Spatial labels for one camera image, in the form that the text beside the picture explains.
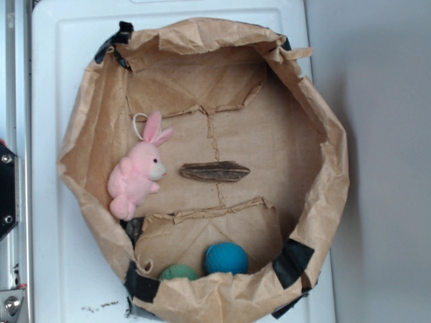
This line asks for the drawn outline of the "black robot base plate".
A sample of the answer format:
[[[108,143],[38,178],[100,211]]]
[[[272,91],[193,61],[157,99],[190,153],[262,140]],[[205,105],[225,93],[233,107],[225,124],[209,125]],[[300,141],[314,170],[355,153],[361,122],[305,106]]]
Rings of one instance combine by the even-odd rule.
[[[1,240],[15,227],[17,222],[15,189],[16,155],[1,143],[0,212]]]

